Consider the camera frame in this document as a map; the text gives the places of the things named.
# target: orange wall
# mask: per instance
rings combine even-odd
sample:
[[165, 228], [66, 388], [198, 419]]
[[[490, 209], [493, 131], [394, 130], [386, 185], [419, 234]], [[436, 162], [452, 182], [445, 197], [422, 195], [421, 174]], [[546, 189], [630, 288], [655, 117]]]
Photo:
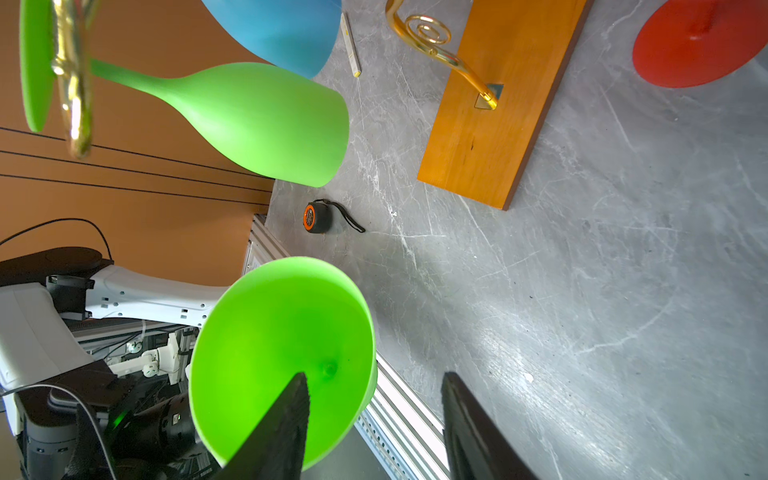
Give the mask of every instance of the orange wall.
[[[68, 156], [55, 108], [43, 132], [49, 137], [25, 133], [17, 22], [18, 2], [3, 2], [0, 239], [56, 217], [83, 217], [104, 231], [118, 265], [172, 280], [232, 283], [243, 267], [253, 215], [268, 208], [273, 180], [219, 154], [164, 102], [99, 78], [97, 147], [88, 158]], [[260, 61], [199, 1], [101, 2], [90, 42], [96, 58], [168, 77]], [[1, 246], [0, 260], [70, 245], [106, 255], [91, 226], [57, 223]]]

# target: orange wooden plank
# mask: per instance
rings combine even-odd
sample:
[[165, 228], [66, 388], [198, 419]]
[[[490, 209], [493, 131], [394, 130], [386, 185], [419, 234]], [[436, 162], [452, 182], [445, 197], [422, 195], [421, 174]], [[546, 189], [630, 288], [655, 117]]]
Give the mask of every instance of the orange wooden plank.
[[454, 71], [419, 180], [506, 210], [576, 45], [592, 0], [475, 0], [458, 56], [503, 84], [496, 110]]

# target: wooden board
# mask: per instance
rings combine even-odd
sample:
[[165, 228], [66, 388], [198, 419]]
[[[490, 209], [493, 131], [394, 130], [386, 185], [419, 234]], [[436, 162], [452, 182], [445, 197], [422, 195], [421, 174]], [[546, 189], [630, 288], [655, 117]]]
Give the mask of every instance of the wooden board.
[[419, 180], [506, 210], [592, 0], [475, 0], [458, 56], [489, 84], [496, 110], [452, 71]]
[[[19, 80], [18, 8], [15, 0], [0, 3], [0, 239], [46, 220], [82, 217], [104, 231], [120, 266], [231, 285], [243, 270], [253, 214], [267, 212], [274, 180], [229, 161], [163, 101], [100, 78], [100, 146], [88, 158], [68, 156], [56, 107], [44, 135], [31, 134]], [[101, 2], [90, 40], [99, 58], [167, 77], [259, 61], [198, 1]], [[60, 222], [4, 244], [0, 260], [72, 245], [107, 254], [93, 227]]]

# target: tape measure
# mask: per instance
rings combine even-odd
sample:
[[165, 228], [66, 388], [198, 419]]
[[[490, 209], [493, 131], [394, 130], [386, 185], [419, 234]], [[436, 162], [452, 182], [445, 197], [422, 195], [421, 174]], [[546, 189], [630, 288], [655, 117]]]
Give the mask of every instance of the tape measure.
[[344, 220], [346, 220], [352, 228], [360, 233], [366, 231], [366, 229], [359, 223], [355, 222], [343, 205], [338, 204], [337, 202], [332, 202], [326, 198], [320, 198], [313, 202], [309, 202], [306, 205], [303, 218], [304, 230], [310, 233], [325, 233], [330, 230], [331, 223], [333, 223], [333, 212], [331, 211], [330, 205], [339, 209], [341, 216], [344, 217]]

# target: black stripe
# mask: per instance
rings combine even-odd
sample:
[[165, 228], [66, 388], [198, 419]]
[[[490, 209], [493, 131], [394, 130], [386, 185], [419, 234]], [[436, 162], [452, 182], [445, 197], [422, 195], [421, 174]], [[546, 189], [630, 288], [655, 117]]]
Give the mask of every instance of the black stripe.
[[21, 178], [21, 179], [24, 179], [24, 180], [39, 180], [39, 181], [42, 181], [42, 182], [53, 182], [55, 184], [82, 185], [83, 187], [109, 188], [109, 189], [112, 189], [112, 190], [126, 190], [126, 191], [129, 191], [129, 192], [142, 192], [142, 193], [145, 193], [145, 194], [172, 195], [174, 197], [200, 198], [202, 200], [218, 200], [220, 202], [230, 202], [232, 204], [260, 205], [262, 207], [268, 207], [269, 206], [269, 204], [257, 204], [257, 203], [254, 203], [254, 202], [243, 202], [241, 200], [228, 200], [226, 198], [198, 197], [197, 195], [172, 194], [170, 192], [157, 192], [157, 191], [154, 191], [154, 190], [139, 190], [138, 188], [112, 187], [111, 185], [83, 184], [83, 183], [80, 183], [80, 182], [70, 182], [70, 181], [66, 181], [66, 180], [52, 180], [50, 178], [24, 177], [22, 175], [10, 175], [10, 174], [0, 174], [0, 177]]
[[[0, 127], [0, 130], [14, 131], [17, 134], [32, 135], [33, 137], [43, 137], [43, 138], [50, 138], [52, 140], [65, 141], [64, 138], [52, 137], [51, 135], [38, 134], [38, 133], [35, 133], [35, 132], [32, 132], [32, 131], [16, 130], [14, 128], [7, 128], [7, 127]], [[255, 174], [255, 173], [239, 172], [237, 170], [228, 170], [226, 168], [221, 168], [221, 167], [211, 167], [210, 165], [194, 164], [192, 162], [185, 162], [185, 161], [182, 161], [182, 160], [174, 160], [173, 158], [158, 157], [157, 155], [140, 154], [139, 152], [136, 152], [136, 151], [123, 150], [121, 148], [105, 147], [104, 145], [96, 145], [96, 144], [92, 144], [91, 146], [92, 147], [96, 147], [96, 148], [104, 148], [105, 150], [119, 151], [119, 152], [122, 152], [124, 154], [133, 154], [133, 155], [139, 155], [141, 157], [157, 158], [158, 160], [172, 161], [172, 162], [176, 162], [178, 164], [192, 165], [194, 167], [210, 168], [212, 170], [221, 170], [223, 172], [229, 172], [231, 174], [245, 175], [247, 177], [258, 177], [258, 178], [266, 178], [267, 180], [274, 180], [274, 178], [272, 178], [272, 177], [265, 177], [264, 175], [259, 175], [259, 174]]]
[[155, 173], [152, 173], [152, 172], [144, 172], [144, 171], [140, 171], [140, 170], [131, 170], [130, 168], [120, 168], [120, 167], [109, 167], [107, 165], [86, 164], [85, 162], [78, 162], [78, 161], [74, 161], [74, 160], [64, 160], [62, 158], [43, 157], [42, 155], [23, 154], [21, 152], [16, 152], [16, 151], [0, 150], [0, 154], [21, 155], [23, 157], [31, 157], [31, 158], [40, 158], [42, 160], [59, 161], [59, 162], [64, 162], [66, 164], [83, 165], [83, 166], [86, 166], [86, 167], [96, 167], [96, 168], [107, 168], [108, 170], [119, 170], [119, 171], [123, 171], [123, 172], [131, 172], [131, 173], [134, 173], [134, 174], [154, 175], [155, 177], [175, 178], [176, 180], [187, 180], [187, 181], [190, 181], [190, 182], [200, 182], [202, 184], [220, 185], [221, 187], [243, 188], [244, 190], [252, 190], [252, 191], [256, 191], [256, 192], [265, 192], [265, 193], [268, 193], [268, 194], [272, 193], [271, 190], [261, 190], [260, 188], [250, 188], [250, 187], [240, 187], [238, 185], [218, 184], [216, 182], [209, 182], [207, 180], [195, 180], [193, 178], [175, 177], [173, 175], [165, 175], [165, 174], [155, 174]]

